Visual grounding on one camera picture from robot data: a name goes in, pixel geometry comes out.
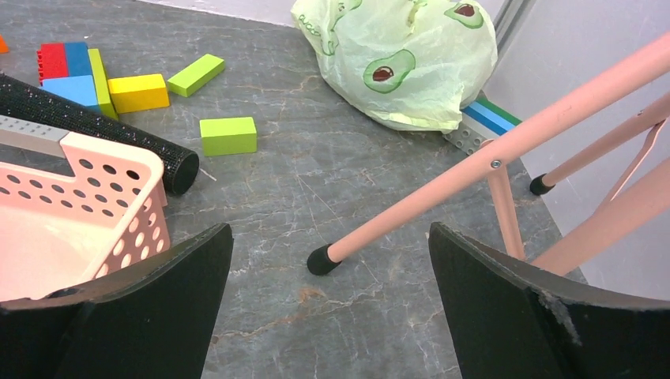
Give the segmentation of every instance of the red block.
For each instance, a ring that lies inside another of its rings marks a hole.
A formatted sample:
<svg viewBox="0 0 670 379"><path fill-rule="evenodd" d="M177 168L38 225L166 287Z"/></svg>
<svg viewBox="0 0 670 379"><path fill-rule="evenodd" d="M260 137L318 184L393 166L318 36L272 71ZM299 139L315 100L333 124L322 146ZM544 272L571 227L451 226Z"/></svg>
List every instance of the red block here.
<svg viewBox="0 0 670 379"><path fill-rule="evenodd" d="M37 51L37 73L40 85L44 79L68 76L64 43L42 44Z"/></svg>

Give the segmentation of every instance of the plastic bag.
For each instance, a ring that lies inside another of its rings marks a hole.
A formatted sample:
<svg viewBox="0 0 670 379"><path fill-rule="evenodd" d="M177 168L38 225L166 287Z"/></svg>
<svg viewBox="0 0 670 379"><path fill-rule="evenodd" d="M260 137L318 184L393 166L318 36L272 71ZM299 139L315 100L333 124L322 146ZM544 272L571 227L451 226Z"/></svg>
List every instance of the plastic bag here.
<svg viewBox="0 0 670 379"><path fill-rule="evenodd" d="M474 1L297 0L291 14L326 83L395 130L457 129L498 59Z"/></svg>

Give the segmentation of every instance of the light blue block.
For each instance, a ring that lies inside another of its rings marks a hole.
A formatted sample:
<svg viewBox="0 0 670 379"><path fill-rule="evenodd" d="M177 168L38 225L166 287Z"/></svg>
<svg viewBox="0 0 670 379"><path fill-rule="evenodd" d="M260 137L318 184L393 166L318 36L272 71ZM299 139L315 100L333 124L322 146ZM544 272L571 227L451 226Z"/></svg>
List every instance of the light blue block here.
<svg viewBox="0 0 670 379"><path fill-rule="evenodd" d="M468 105L463 113L474 118L480 124L486 126L493 133L502 136L503 134L509 132L514 128L514 125L507 121L506 119L498 116L493 113L491 110L481 105L480 103L474 102Z"/></svg>
<svg viewBox="0 0 670 379"><path fill-rule="evenodd" d="M42 89L101 113L92 75L44 79Z"/></svg>
<svg viewBox="0 0 670 379"><path fill-rule="evenodd" d="M66 42L64 45L69 76L93 75L91 59L88 57L88 44L86 42Z"/></svg>

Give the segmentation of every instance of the black leg cap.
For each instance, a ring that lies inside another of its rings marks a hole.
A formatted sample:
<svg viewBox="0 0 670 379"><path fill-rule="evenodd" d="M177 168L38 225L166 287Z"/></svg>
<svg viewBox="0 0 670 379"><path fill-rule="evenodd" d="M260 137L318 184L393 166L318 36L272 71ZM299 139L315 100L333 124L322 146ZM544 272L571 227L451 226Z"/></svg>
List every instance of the black leg cap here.
<svg viewBox="0 0 670 379"><path fill-rule="evenodd" d="M330 245L321 246L307 258L307 269L316 276L324 276L333 271L342 262L333 262L328 258Z"/></svg>
<svg viewBox="0 0 670 379"><path fill-rule="evenodd" d="M542 178L544 178L546 174L542 174L538 176L537 178L533 179L532 182L530 182L530 192L533 193L533 195L541 196L549 191L551 191L552 188L555 186L547 187L542 183Z"/></svg>

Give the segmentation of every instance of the wall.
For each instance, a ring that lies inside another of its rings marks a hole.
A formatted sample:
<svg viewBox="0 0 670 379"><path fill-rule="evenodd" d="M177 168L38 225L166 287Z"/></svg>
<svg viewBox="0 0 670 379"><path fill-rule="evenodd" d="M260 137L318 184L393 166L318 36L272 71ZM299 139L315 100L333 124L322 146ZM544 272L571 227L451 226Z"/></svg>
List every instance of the wall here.
<svg viewBox="0 0 670 379"><path fill-rule="evenodd" d="M256 20L270 24L291 25L291 7L295 0L142 0L175 8L199 10L207 13L223 14ZM492 19L498 14L505 0L480 0Z"/></svg>
<svg viewBox="0 0 670 379"><path fill-rule="evenodd" d="M528 118L599 72L668 31L670 2L538 1L528 10L487 83L487 96ZM594 115L522 158L531 177L551 170L670 89L670 74ZM644 136L559 183L544 201L565 235L591 215ZM670 128L634 176L670 155ZM582 266L590 284L670 299L670 212Z"/></svg>

